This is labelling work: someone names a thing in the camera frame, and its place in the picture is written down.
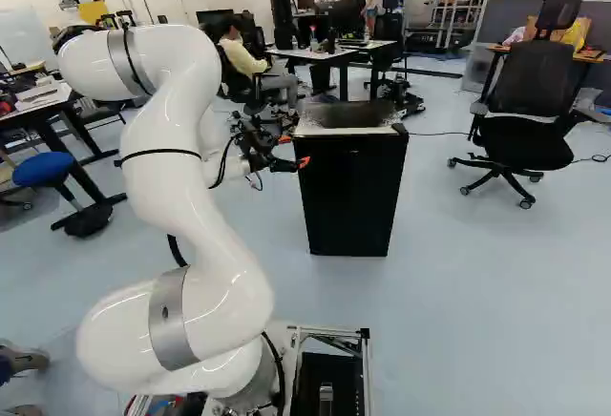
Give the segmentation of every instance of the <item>floor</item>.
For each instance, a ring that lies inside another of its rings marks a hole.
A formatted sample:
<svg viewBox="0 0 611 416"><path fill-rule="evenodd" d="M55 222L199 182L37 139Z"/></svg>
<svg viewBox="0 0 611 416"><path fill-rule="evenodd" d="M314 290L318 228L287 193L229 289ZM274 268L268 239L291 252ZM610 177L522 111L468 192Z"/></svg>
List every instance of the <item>floor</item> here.
<svg viewBox="0 0 611 416"><path fill-rule="evenodd" d="M462 60L410 62L464 68ZM368 74L350 70L351 99L367 97ZM459 91L460 80L410 81L427 106L406 121L411 132L468 131L474 95ZM219 121L232 109L215 104ZM120 130L113 124L93 134L111 149ZM576 157L586 157L610 153L609 136L582 124L568 140ZM65 142L77 156L87 154L71 136ZM276 292L277 318L371 329L377 414L608 414L609 166L584 162L546 175L528 186L537 204L522 211L501 180L467 198L459 194L481 172L449 170L446 159L473 149L460 135L411 138L386 259L310 256L294 175L263 173L260 193L232 181L213 195L259 257ZM291 148L280 155L291 156ZM110 159L87 171L105 193L122 190ZM70 206L53 192L44 195L31 219L1 229L0 335L45 347L53 367L1 388L0 405L39 403L50 416L121 414L129 396L87 379L74 358L74 328L109 291L172 268L170 252L162 233L128 203L95 238L52 233L50 224Z"/></svg>

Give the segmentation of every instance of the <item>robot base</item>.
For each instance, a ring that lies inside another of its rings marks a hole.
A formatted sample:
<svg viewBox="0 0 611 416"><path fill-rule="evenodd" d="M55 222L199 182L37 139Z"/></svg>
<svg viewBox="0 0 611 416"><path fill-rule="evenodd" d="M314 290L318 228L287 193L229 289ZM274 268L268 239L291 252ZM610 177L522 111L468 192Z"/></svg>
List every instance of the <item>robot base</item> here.
<svg viewBox="0 0 611 416"><path fill-rule="evenodd" d="M272 322L266 332L282 356L287 389L283 416L373 416L367 328L348 330ZM308 339L316 342L306 344ZM165 400L167 396L136 396L126 415L145 416L158 407L158 401ZM185 401L189 407L184 412L177 407L172 408L177 412L167 414L236 415L222 403L212 398L206 400L204 394L189 394ZM194 402L200 402L199 408ZM257 412L274 416L277 408L268 406L252 411ZM152 416L165 414L156 412Z"/></svg>

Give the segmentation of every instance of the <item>blue stool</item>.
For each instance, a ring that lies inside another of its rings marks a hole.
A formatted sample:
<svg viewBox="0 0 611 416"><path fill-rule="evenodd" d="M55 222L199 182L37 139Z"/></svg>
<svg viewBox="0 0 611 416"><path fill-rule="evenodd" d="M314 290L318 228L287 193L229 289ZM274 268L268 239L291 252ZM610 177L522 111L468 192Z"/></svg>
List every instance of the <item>blue stool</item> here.
<svg viewBox="0 0 611 416"><path fill-rule="evenodd" d="M68 235L84 238L108 225L113 213L109 204L92 204L83 208L64 182L76 163L74 157L65 152L43 152L28 158L12 173L12 181L20 187L53 187L76 210L65 221L64 231ZM52 230L62 225L52 225Z"/></svg>

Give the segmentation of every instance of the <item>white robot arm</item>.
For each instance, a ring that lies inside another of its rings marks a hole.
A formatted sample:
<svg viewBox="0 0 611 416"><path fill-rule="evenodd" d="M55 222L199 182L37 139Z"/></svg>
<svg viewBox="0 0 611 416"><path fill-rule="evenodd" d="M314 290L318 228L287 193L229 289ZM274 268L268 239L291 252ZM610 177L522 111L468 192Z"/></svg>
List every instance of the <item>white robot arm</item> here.
<svg viewBox="0 0 611 416"><path fill-rule="evenodd" d="M122 392L206 391L244 408L265 404L276 377L261 337L273 293L208 192L222 152L207 112L221 83L215 46L195 28L157 25L85 33L58 56L66 81L85 96L151 95L121 137L127 196L140 218L197 251L189 267L98 302L78 330L79 360ZM227 159L228 177L250 169L241 157Z"/></svg>

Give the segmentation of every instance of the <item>foot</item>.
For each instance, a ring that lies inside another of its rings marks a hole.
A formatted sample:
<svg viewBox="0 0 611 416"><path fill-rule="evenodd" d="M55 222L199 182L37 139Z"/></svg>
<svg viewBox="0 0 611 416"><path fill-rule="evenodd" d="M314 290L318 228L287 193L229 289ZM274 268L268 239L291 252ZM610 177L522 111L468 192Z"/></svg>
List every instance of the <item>foot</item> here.
<svg viewBox="0 0 611 416"><path fill-rule="evenodd" d="M40 408L34 405L16 406L15 408L5 409L5 411L18 416L42 416Z"/></svg>
<svg viewBox="0 0 611 416"><path fill-rule="evenodd" d="M6 340L0 340L0 356L11 362L12 375L25 370L44 370L49 366L49 357L38 349L23 349Z"/></svg>

